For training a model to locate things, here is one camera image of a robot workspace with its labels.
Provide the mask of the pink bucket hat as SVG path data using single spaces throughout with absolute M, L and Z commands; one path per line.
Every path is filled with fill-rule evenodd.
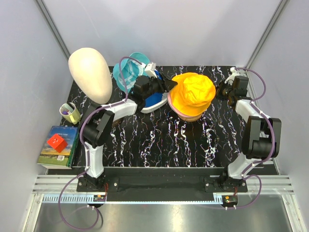
M 190 116 L 188 116 L 188 115 L 183 114 L 182 112 L 180 112 L 180 111 L 173 105 L 172 100 L 171 100 L 170 93 L 167 94 L 167 100 L 168 100 L 169 106 L 171 107 L 171 109 L 172 109 L 175 113 L 177 113 L 178 115 L 183 116 L 183 117 L 190 117 Z

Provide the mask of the orange bucket hat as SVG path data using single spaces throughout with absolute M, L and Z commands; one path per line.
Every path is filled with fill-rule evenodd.
M 197 116 L 205 112 L 215 98 L 216 88 L 207 76 L 194 72 L 172 78 L 178 84 L 169 93 L 173 105 L 183 114 Z

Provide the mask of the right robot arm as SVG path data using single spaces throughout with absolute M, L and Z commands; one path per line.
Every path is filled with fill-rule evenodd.
M 216 87 L 216 98 L 226 100 L 246 122 L 241 154 L 228 165 L 226 175 L 219 179 L 220 188 L 227 192 L 236 187 L 236 180 L 243 179 L 257 164 L 277 157 L 280 150 L 281 120 L 268 116 L 255 105 L 247 96 L 248 83 L 248 77 L 238 75 Z

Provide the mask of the blue hat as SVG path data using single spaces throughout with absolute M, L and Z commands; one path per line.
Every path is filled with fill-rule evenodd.
M 162 79 L 159 72 L 156 70 L 155 71 L 157 78 Z M 148 89 L 149 89 L 149 78 L 145 79 L 145 83 L 142 85 L 142 95 L 144 98 L 144 106 L 143 108 L 149 108 L 157 103 L 162 101 L 162 96 L 163 93 L 154 93 L 154 94 L 149 94 Z

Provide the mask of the white plastic basket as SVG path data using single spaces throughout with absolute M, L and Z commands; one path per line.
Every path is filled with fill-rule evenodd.
M 167 93 L 163 93 L 161 102 L 157 103 L 156 105 L 154 105 L 152 107 L 143 108 L 144 98 L 143 98 L 143 95 L 142 95 L 142 85 L 145 83 L 146 78 L 149 78 L 149 77 L 146 76 L 146 75 L 139 76 L 136 80 L 136 87 L 135 87 L 136 93 L 138 93 L 138 95 L 141 97 L 141 103 L 142 103 L 141 112 L 144 113 L 144 114 L 148 114 L 148 113 L 151 113 L 155 110 L 158 110 L 159 108 L 163 107 L 167 103 Z

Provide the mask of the wooden hat stand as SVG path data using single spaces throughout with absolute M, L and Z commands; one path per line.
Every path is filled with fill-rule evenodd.
M 199 114 L 197 116 L 182 116 L 179 115 L 179 118 L 181 118 L 182 120 L 186 121 L 186 122 L 194 122 L 197 121 L 201 118 L 202 114 Z

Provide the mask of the black marble table mat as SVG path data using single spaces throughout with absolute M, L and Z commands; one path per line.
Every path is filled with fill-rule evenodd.
M 195 122 L 181 120 L 168 104 L 125 117 L 103 148 L 110 167 L 224 167 L 241 152 L 244 120 L 227 102 L 213 100 Z

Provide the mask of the cream mannequin head stand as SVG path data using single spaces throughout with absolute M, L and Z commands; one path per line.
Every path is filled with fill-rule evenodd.
M 94 48 L 84 47 L 71 54 L 70 73 L 84 94 L 93 102 L 106 104 L 112 96 L 112 78 L 102 54 Z

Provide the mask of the yellow tape cup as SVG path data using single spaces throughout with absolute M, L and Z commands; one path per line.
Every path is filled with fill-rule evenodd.
M 76 105 L 72 102 L 64 103 L 60 109 L 59 113 L 62 115 L 64 119 L 66 119 L 69 123 L 76 125 L 81 120 L 81 114 L 77 109 Z

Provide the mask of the red cube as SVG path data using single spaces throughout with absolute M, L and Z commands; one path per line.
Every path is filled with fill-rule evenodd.
M 57 133 L 54 134 L 48 141 L 47 144 L 50 145 L 51 148 L 53 148 L 55 151 L 58 153 L 61 153 L 66 147 L 67 147 L 67 142 L 65 141 L 64 138 L 62 138 L 60 135 Z

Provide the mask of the landscape cover book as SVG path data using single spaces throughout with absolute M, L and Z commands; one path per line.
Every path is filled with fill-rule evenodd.
M 47 141 L 56 133 L 64 138 L 68 144 L 61 153 L 58 153 L 47 144 Z M 71 169 L 78 137 L 77 127 L 53 126 L 42 147 L 37 163 L 47 169 Z

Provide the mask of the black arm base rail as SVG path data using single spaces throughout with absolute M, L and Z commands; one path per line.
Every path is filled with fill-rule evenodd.
M 214 193 L 246 193 L 243 180 L 232 180 L 225 168 L 106 167 L 97 179 L 80 177 L 78 192 L 107 191 L 108 202 L 205 202 Z

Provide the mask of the right aluminium frame post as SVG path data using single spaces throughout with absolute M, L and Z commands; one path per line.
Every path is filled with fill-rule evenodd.
M 271 19 L 269 20 L 262 36 L 260 37 L 255 49 L 253 50 L 253 53 L 251 54 L 248 62 L 245 65 L 245 68 L 250 69 L 256 60 L 258 54 L 262 50 L 265 42 L 267 41 L 268 37 L 270 36 L 271 32 L 273 31 L 274 27 L 276 26 L 276 23 L 278 22 L 279 18 L 283 14 L 286 6 L 288 5 L 290 1 L 289 0 L 280 0 Z

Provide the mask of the aluminium frame post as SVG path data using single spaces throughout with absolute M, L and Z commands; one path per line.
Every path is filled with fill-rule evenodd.
M 270 36 L 271 32 L 273 31 L 274 27 L 276 26 L 276 23 L 278 22 L 279 18 L 283 14 L 286 6 L 288 5 L 290 1 L 289 0 L 280 0 L 271 19 L 269 20 L 262 36 L 260 37 L 255 49 L 253 50 L 253 53 L 251 54 L 248 62 L 245 65 L 245 68 L 250 69 L 256 60 L 258 54 L 262 50 L 265 42 L 267 41 L 268 37 Z
M 60 50 L 62 51 L 65 58 L 68 60 L 70 57 L 70 52 L 53 20 L 51 13 L 49 12 L 45 2 L 43 0 L 34 0 L 39 11 L 41 12 L 45 22 L 47 23 L 52 35 L 54 36 Z

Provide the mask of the left aluminium frame post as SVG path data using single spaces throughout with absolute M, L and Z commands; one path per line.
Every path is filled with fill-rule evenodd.
M 45 2 L 43 0 L 34 0 L 39 11 L 41 12 L 45 22 L 47 23 L 52 35 L 54 36 L 60 50 L 62 51 L 65 58 L 68 60 L 70 57 L 70 52 L 53 20 L 51 13 L 49 12 Z

